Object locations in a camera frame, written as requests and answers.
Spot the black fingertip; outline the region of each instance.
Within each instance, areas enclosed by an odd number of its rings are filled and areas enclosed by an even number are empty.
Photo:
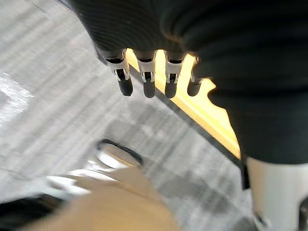
[[[174,80],[171,80],[170,83],[166,83],[165,95],[167,98],[172,99],[177,93],[177,83],[174,83]]]
[[[155,96],[155,81],[151,82],[149,79],[143,83],[143,92],[145,97],[153,98]]]
[[[189,84],[188,84],[188,87],[187,87],[187,94],[189,96],[196,96],[200,90],[200,87],[201,87],[201,83],[196,83],[196,82],[192,82],[192,80],[190,79],[189,80]]]
[[[123,95],[130,96],[133,93],[133,85],[131,83],[131,78],[129,78],[128,80],[122,79],[118,82]]]

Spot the khaki trousers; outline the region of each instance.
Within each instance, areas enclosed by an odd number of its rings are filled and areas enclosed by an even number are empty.
[[[136,167],[104,172],[116,181],[71,177],[91,193],[74,199],[31,231],[179,231],[161,197]]]

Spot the prosthetic finger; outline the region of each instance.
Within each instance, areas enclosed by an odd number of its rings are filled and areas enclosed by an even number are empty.
[[[134,51],[143,81],[143,92],[147,98],[155,96],[155,51]]]
[[[129,74],[129,64],[125,56],[125,50],[120,54],[106,57],[108,66],[117,78],[123,95],[130,96],[133,92],[133,85]]]
[[[196,57],[192,68],[194,68],[195,65],[198,63],[197,60],[198,60],[198,58]],[[189,96],[195,96],[195,95],[198,94],[198,92],[200,90],[200,87],[201,87],[201,82],[202,82],[202,79],[196,77],[192,73],[192,76],[191,76],[191,78],[189,80],[189,84],[188,84],[188,87],[187,87],[187,93],[188,93]]]
[[[165,95],[171,99],[177,93],[177,83],[182,69],[184,53],[166,52],[166,87]]]

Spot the person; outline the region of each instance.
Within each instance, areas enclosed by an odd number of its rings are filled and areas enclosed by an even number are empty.
[[[134,151],[103,140],[83,169],[47,176],[46,193],[0,205],[0,230],[179,231],[142,165]]]

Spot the leg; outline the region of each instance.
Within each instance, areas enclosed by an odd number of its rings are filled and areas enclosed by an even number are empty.
[[[179,230],[140,167],[128,152],[103,144],[85,169],[49,177],[53,188],[75,198],[26,230]]]

